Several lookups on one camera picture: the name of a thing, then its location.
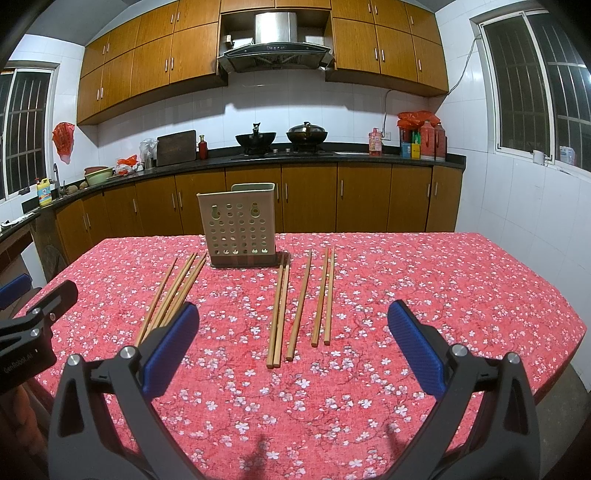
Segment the wooden chopstick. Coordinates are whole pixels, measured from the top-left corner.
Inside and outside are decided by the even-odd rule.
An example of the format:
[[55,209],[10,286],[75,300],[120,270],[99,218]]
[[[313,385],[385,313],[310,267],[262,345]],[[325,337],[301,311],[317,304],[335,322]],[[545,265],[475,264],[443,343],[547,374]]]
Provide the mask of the wooden chopstick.
[[322,277],[320,281],[320,290],[318,291],[318,303],[317,312],[315,312],[314,329],[311,333],[311,346],[318,347],[320,341],[320,330],[322,323],[322,311],[324,310],[324,299],[325,299],[325,282],[327,282],[329,265],[329,247],[325,247],[324,262],[322,263]]
[[279,308],[280,308],[280,293],[281,293],[281,284],[283,284],[283,270],[284,270],[284,260],[283,252],[277,254],[277,258],[279,259],[279,271],[277,271],[277,279],[276,279],[276,293],[274,294],[273,300],[273,316],[271,317],[271,324],[270,324],[270,344],[269,344],[269,351],[267,352],[266,356],[266,367],[268,369],[273,369],[273,356],[274,356],[274,347],[276,347],[276,329],[277,329],[277,321],[279,320]]
[[206,256],[207,254],[204,253],[199,259],[197,259],[197,256],[193,255],[192,258],[187,261],[183,269],[181,269],[180,274],[173,282],[173,285],[164,298],[160,311],[156,316],[156,327],[166,326],[171,321],[173,315],[178,311],[181,304],[188,296],[200,271],[204,268]]
[[138,335],[136,337],[136,340],[135,340],[135,346],[136,347],[139,347],[140,343],[143,340],[143,337],[144,337],[146,331],[148,330],[148,327],[150,326],[150,323],[152,321],[152,317],[154,315],[156,306],[158,305],[158,302],[159,302],[160,297],[161,297],[161,295],[163,293],[164,287],[166,286],[166,283],[169,280],[169,277],[170,277],[172,271],[174,270],[176,261],[177,261],[177,258],[175,258],[172,261],[171,265],[167,269],[167,271],[166,271],[163,279],[161,280],[160,284],[158,285],[158,287],[156,289],[156,293],[153,296],[152,301],[150,303],[150,306],[148,308],[147,315],[145,316],[145,319],[143,321],[143,324],[142,324],[142,326],[140,328],[140,331],[139,331],[139,333],[138,333]]
[[325,309],[325,331],[324,344],[331,344],[332,334],[332,291],[334,291],[334,276],[335,276],[335,248],[331,250],[331,257],[329,257],[329,279],[328,279],[328,294],[327,294],[327,309]]
[[153,328],[160,325],[195,258],[197,258],[197,253],[192,253],[186,260],[186,263],[177,272],[177,275],[172,280],[169,288],[165,290],[168,280],[170,279],[173,272],[174,264],[170,266],[169,270],[164,275],[164,279],[158,286],[154,298],[152,299],[144,324],[137,338],[137,344],[140,344]]
[[283,253],[283,275],[280,283],[280,301],[277,311],[276,342],[273,349],[273,367],[279,368],[281,362],[281,349],[283,349],[284,315],[286,315],[288,276],[290,275],[290,254]]

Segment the wooden chopstick single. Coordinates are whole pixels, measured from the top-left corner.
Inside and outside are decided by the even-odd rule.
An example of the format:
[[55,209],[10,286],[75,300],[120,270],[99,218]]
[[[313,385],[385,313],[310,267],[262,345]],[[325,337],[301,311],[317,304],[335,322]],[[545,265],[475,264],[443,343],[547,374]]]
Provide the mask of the wooden chopstick single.
[[300,332],[301,316],[303,316],[304,300],[305,300],[305,295],[307,295],[308,278],[310,278],[310,272],[311,272],[311,259],[312,259],[311,252],[308,252],[308,260],[307,260],[307,264],[305,264],[303,282],[301,282],[301,292],[300,292],[300,295],[298,295],[297,312],[295,312],[294,324],[293,324],[293,327],[291,328],[291,333],[290,333],[290,342],[288,342],[288,346],[287,346],[287,357],[286,357],[287,361],[293,361],[294,354],[296,354],[297,336],[298,336],[298,332]]

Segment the yellow detergent bottle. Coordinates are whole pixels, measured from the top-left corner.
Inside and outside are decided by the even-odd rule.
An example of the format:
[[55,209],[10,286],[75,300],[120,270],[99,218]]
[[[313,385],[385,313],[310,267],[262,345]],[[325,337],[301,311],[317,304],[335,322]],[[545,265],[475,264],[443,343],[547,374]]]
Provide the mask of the yellow detergent bottle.
[[46,207],[52,203],[51,181],[48,178],[38,179],[36,193],[40,207]]

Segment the green basin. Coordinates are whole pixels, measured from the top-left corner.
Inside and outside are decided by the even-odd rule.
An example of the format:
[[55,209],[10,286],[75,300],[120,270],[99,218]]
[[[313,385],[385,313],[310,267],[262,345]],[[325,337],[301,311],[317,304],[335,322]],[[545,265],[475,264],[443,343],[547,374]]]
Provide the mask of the green basin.
[[105,183],[112,176],[113,169],[111,167],[94,169],[85,175],[85,181],[89,186],[95,186]]

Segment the red bag on counter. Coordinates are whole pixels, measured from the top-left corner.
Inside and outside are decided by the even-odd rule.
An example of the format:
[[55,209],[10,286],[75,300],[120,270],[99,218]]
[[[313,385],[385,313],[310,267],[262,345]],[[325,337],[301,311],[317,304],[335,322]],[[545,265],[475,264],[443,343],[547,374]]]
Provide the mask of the red bag on counter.
[[116,161],[114,167],[114,174],[117,176],[125,176],[137,171],[141,165],[136,155],[131,155],[127,158],[121,158]]

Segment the red hanging plastic bag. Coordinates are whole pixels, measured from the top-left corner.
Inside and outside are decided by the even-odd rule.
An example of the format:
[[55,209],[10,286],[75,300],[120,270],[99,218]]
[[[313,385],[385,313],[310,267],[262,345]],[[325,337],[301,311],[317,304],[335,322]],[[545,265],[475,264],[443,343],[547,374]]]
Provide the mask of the red hanging plastic bag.
[[60,160],[69,165],[74,148],[75,126],[69,122],[58,123],[52,131],[52,141]]

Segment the dark wooden cutting board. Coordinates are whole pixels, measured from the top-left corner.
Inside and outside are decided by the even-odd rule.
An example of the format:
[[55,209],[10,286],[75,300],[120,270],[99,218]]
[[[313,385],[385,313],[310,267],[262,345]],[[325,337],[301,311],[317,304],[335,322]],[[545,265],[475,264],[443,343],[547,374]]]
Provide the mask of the dark wooden cutting board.
[[197,132],[188,130],[157,138],[156,166],[188,163],[197,159]]

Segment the barred window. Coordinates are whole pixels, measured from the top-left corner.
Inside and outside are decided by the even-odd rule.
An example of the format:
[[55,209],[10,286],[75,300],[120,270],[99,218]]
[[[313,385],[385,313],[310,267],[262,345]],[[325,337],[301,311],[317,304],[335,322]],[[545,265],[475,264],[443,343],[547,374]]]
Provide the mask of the barred window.
[[1,198],[7,200],[47,176],[45,160],[48,69],[1,73]]
[[517,5],[472,18],[487,61],[493,148],[590,171],[590,69],[550,12]]

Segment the small red bottle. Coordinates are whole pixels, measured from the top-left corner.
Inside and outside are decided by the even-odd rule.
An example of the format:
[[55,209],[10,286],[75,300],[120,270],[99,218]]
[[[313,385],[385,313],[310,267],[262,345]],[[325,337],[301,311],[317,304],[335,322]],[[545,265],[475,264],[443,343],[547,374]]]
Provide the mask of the small red bottle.
[[198,158],[200,160],[206,160],[208,158],[208,146],[205,141],[204,134],[200,134],[198,142]]

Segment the white cup on windowsill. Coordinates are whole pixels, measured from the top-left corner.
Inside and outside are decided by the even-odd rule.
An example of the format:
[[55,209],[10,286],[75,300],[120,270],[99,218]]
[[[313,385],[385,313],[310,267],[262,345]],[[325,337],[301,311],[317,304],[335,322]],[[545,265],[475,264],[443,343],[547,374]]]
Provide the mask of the white cup on windowsill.
[[532,152],[532,159],[533,162],[537,165],[544,165],[546,163],[546,155],[539,150],[534,150]]

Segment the black lidded wok right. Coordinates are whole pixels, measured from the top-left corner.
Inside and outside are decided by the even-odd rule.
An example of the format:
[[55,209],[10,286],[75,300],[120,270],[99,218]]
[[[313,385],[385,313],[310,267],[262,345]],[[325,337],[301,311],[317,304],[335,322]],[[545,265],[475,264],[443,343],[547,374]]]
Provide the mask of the black lidded wok right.
[[297,152],[317,152],[322,149],[327,137],[328,132],[324,128],[308,121],[287,130],[287,139]]

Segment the red oil bottles group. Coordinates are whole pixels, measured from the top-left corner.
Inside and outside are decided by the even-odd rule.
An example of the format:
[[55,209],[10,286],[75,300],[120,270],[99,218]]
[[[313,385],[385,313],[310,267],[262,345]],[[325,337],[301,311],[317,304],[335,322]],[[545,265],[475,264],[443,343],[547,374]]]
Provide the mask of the red oil bottles group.
[[398,115],[403,158],[443,162],[447,155],[447,134],[441,120],[426,110]]

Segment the pink bottle on counter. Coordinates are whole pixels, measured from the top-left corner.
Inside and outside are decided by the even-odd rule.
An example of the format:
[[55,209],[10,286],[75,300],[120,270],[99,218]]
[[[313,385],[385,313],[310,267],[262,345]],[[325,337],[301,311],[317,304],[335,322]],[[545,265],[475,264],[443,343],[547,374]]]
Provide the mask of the pink bottle on counter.
[[375,127],[369,133],[369,154],[371,156],[381,156],[383,152],[382,132]]

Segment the steel range hood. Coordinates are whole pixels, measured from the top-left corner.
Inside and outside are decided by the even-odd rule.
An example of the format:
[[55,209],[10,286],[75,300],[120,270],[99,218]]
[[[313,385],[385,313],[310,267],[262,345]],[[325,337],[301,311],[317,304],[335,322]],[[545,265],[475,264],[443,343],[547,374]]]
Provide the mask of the steel range hood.
[[218,65],[228,73],[332,67],[329,11],[257,9],[221,16]]

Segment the upper wooden wall cabinets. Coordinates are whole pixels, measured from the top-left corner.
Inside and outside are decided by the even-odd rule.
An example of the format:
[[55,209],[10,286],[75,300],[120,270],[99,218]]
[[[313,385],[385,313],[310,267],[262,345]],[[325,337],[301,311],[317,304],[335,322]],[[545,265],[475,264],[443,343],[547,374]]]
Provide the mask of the upper wooden wall cabinets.
[[77,121],[288,68],[423,97],[449,91],[436,17],[408,2],[173,1],[86,46]]

